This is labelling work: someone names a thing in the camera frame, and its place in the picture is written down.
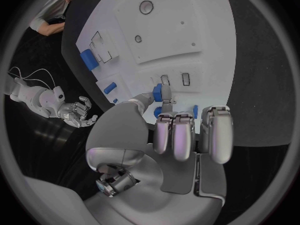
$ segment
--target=white cable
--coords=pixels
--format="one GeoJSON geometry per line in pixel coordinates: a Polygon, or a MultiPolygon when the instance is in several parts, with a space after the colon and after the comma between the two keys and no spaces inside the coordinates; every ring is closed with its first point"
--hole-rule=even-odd
{"type": "Polygon", "coordinates": [[[18,76],[18,75],[16,75],[16,74],[12,73],[12,72],[8,72],[8,73],[11,74],[11,75],[15,75],[15,76],[18,77],[19,79],[23,79],[23,80],[27,80],[27,81],[39,81],[39,82],[45,84],[45,85],[49,88],[49,90],[51,90],[51,88],[48,86],[48,84],[45,83],[45,82],[42,81],[42,80],[39,80],[39,79],[26,79],[26,78],[20,77],[20,76],[18,76]]]}
{"type": "Polygon", "coordinates": [[[26,76],[26,77],[22,77],[21,70],[20,70],[20,68],[18,68],[17,66],[13,66],[8,72],[10,72],[12,69],[17,69],[18,72],[19,72],[19,74],[20,74],[20,76],[17,76],[17,75],[15,75],[15,74],[12,73],[13,75],[19,77],[20,79],[24,79],[24,80],[29,80],[29,79],[26,79],[26,78],[29,78],[31,75],[35,74],[36,72],[38,72],[38,71],[40,71],[40,70],[45,70],[45,71],[50,75],[54,87],[56,87],[55,82],[54,82],[54,79],[53,79],[51,73],[50,73],[47,69],[45,69],[45,68],[40,68],[40,69],[34,71],[33,73],[31,73],[30,75],[28,75],[28,76],[26,76]]]}

